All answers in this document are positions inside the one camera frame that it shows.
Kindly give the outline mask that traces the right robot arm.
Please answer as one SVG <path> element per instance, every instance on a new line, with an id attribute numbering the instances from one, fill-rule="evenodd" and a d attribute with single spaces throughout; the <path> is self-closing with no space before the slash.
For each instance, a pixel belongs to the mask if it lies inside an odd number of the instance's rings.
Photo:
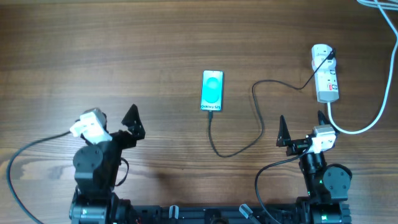
<path id="1" fill-rule="evenodd" d="M 348 199 L 352 172 L 341 164 L 327 164 L 324 152 L 334 148 L 339 132 L 318 112 L 319 125 L 303 139 L 292 139 L 284 116 L 280 116 L 276 146 L 286 147 L 287 156 L 299 156 L 308 195 L 296 199 L 298 223 L 352 222 Z"/>

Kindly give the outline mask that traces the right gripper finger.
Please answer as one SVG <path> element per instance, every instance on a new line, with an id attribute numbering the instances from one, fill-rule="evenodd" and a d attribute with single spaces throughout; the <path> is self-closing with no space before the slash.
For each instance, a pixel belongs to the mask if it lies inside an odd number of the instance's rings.
<path id="1" fill-rule="evenodd" d="M 322 111 L 318 110 L 317 115 L 318 115 L 318 122 L 319 122 L 319 125 L 330 125 L 330 126 L 334 129 L 335 134 L 339 134 L 339 133 L 340 133 L 340 132 L 331 124 L 330 120 L 324 115 L 324 113 L 323 113 Z"/>
<path id="2" fill-rule="evenodd" d="M 279 133 L 276 141 L 277 147 L 289 146 L 292 144 L 289 130 L 287 128 L 287 123 L 283 115 L 280 116 L 279 120 Z"/>

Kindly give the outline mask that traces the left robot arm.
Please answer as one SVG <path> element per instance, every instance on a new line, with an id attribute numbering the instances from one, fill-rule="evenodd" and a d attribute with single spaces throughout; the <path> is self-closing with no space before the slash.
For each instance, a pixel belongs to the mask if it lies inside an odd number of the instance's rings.
<path id="1" fill-rule="evenodd" d="M 125 149 L 136 147 L 145 138 L 137 106 L 133 104 L 121 121 L 127 130 L 109 133 L 106 115 L 99 108 L 86 110 L 70 128 L 74 137 L 86 146 L 73 157 L 77 186 L 70 206 L 72 223 L 140 223 L 141 218 L 130 200 L 121 199 L 114 188 L 126 180 L 116 181 L 119 166 L 127 160 Z"/>

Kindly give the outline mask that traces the Galaxy S25 smartphone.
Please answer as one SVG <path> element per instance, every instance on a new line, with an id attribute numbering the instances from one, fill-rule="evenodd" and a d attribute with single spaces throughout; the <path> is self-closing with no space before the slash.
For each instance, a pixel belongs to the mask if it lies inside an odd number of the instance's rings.
<path id="1" fill-rule="evenodd" d="M 223 105 L 224 72 L 204 70 L 202 76 L 200 109 L 221 111 Z"/>

